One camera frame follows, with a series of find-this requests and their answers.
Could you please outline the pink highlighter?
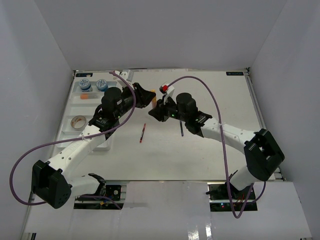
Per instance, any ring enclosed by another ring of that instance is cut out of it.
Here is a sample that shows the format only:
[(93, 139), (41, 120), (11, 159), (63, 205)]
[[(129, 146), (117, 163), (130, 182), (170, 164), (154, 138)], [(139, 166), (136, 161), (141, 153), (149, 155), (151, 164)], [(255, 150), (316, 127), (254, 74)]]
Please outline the pink highlighter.
[(157, 98), (154, 97), (151, 101), (152, 107), (155, 108), (157, 106)]

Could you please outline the red gel pen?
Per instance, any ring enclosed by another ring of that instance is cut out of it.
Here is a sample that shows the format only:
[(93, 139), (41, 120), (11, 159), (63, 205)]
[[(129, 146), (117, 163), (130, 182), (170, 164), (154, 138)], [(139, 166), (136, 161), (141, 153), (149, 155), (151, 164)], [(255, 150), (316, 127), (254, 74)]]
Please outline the red gel pen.
[(140, 138), (139, 138), (139, 143), (142, 143), (142, 141), (143, 141), (146, 125), (147, 125), (146, 123), (143, 124), (143, 128), (142, 128), (141, 135), (140, 135)]

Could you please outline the blue cleaning gel jar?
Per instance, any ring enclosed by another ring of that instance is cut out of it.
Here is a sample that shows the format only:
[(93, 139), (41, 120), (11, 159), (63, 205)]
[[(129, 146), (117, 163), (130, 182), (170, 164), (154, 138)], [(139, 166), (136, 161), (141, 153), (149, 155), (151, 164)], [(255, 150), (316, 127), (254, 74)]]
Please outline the blue cleaning gel jar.
[(96, 88), (100, 92), (105, 92), (109, 88), (108, 82), (105, 79), (99, 79), (96, 82)]
[(91, 82), (87, 78), (83, 78), (78, 82), (78, 85), (80, 87), (80, 90), (82, 92), (92, 92), (93, 88), (91, 85)]

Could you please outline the orange capped highlighter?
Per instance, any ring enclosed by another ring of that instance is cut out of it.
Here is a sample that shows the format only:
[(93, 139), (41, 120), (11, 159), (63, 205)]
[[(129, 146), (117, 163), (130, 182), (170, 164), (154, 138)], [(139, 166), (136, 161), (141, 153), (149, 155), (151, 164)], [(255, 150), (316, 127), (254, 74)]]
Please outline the orange capped highlighter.
[(83, 93), (80, 95), (81, 100), (101, 99), (102, 95), (95, 93)]

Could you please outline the large clear tape roll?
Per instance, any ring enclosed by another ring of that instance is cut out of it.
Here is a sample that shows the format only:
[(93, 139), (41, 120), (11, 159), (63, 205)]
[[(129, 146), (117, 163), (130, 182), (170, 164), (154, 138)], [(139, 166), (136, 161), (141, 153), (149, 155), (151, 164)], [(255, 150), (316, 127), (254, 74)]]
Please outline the large clear tape roll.
[(70, 126), (76, 131), (82, 131), (87, 125), (87, 119), (83, 115), (77, 115), (70, 121)]

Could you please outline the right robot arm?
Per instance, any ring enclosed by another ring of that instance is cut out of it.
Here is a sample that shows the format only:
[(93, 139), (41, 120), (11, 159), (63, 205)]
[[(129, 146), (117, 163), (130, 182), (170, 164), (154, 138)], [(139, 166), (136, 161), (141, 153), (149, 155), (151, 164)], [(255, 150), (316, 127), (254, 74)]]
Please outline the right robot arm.
[(169, 118), (182, 121), (193, 135), (225, 143), (244, 154), (246, 165), (234, 173), (230, 184), (225, 187), (229, 198), (236, 200), (249, 185), (267, 181), (284, 161), (284, 153), (268, 130), (250, 131), (229, 124), (221, 125), (211, 115), (198, 110), (191, 94), (183, 92), (173, 100), (173, 86), (163, 84), (159, 90), (163, 97), (149, 115), (159, 122)]

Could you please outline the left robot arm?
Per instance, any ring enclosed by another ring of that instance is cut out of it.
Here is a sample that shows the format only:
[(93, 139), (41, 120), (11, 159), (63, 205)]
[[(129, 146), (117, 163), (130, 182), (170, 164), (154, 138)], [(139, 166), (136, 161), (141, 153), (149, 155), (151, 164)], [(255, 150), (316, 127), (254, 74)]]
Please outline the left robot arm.
[(124, 123), (122, 116), (131, 117), (134, 109), (147, 107), (156, 93), (143, 89), (139, 83), (127, 80), (125, 71), (111, 73), (122, 88), (110, 87), (101, 98), (93, 117), (81, 131), (79, 140), (73, 140), (66, 148), (46, 162), (38, 160), (32, 167), (31, 191), (54, 209), (62, 207), (70, 197), (107, 197), (106, 180), (89, 173), (73, 178), (72, 172), (99, 145), (106, 142)]

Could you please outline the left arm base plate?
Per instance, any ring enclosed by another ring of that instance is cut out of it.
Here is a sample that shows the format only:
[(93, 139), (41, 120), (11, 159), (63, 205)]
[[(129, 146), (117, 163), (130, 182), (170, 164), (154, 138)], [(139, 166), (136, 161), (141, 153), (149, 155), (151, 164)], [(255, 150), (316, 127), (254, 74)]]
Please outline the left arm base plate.
[(118, 184), (107, 184), (94, 194), (77, 196), (74, 209), (80, 210), (121, 210), (126, 192)]

